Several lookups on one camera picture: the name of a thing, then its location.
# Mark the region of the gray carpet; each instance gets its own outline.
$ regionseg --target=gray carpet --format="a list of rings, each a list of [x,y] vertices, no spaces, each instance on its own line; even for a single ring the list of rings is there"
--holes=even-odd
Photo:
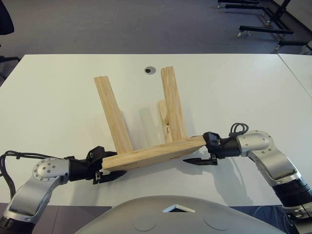
[[[271,53],[279,36],[252,32],[236,38],[241,24],[263,26],[260,10],[217,9],[217,0],[3,0],[15,33],[0,36],[0,54]],[[276,9],[268,1],[263,4]],[[283,17],[294,35],[311,39]],[[300,47],[281,53],[298,54]],[[7,76],[16,62],[0,64]]]

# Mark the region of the black chair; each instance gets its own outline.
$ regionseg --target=black chair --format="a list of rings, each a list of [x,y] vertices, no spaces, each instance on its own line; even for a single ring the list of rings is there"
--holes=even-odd
[[[0,0],[0,35],[8,35],[14,32],[14,25],[11,20],[11,17],[6,10],[2,0]],[[7,61],[20,61],[18,57],[5,57],[0,56],[0,63],[7,62]]]

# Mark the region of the light wood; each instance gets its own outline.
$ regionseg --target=light wood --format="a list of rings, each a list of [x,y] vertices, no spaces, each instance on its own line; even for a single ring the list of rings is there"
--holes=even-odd
[[[130,138],[108,77],[95,77],[98,95],[118,154],[132,151]]]
[[[184,126],[183,113],[179,92],[176,85],[176,77],[173,67],[161,69],[162,85],[167,105],[165,122],[170,125],[172,141],[180,141],[187,138]]]
[[[104,158],[103,167],[108,171],[129,170],[151,164],[165,162],[183,155],[188,155],[206,145],[203,136],[154,146],[149,149]]]
[[[171,137],[170,125],[169,125],[169,123],[167,124],[167,122],[166,122],[167,105],[166,105],[165,100],[160,100],[158,102],[158,109],[159,109],[159,113],[160,113],[162,128],[164,130],[165,141],[166,141],[166,143],[170,143],[170,142],[172,142],[172,137]]]

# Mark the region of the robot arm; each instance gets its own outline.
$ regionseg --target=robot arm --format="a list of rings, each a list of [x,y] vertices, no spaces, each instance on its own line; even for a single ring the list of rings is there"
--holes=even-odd
[[[203,135],[210,159],[190,158],[195,165],[217,165],[225,157],[249,157],[283,204],[283,210],[295,224],[305,220],[311,228],[312,190],[292,162],[274,145],[270,135],[262,131],[230,133],[221,138],[216,133]]]
[[[0,219],[0,234],[31,234],[43,211],[50,202],[52,191],[68,181],[91,180],[93,184],[112,181],[125,171],[103,175],[102,159],[116,155],[103,147],[91,150],[86,159],[46,158],[33,168],[32,176],[12,197]]]

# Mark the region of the white table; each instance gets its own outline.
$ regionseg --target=white table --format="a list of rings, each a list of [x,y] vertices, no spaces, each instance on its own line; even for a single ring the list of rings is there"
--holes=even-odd
[[[144,68],[154,66],[154,75]],[[188,136],[226,137],[234,122],[271,134],[312,185],[312,100],[278,55],[27,55],[0,87],[0,152],[16,150],[85,158],[114,144],[93,77],[108,75],[135,149],[164,143],[156,103],[163,99],[160,69],[174,66]],[[207,157],[202,148],[193,156]],[[21,186],[35,160],[9,158]],[[0,202],[9,191],[0,179]],[[70,182],[50,204],[114,206],[148,195],[187,195],[229,206],[279,204],[251,160],[218,166],[182,159],[130,170],[114,182]]]
[[[312,56],[288,54],[279,56],[312,98]]]

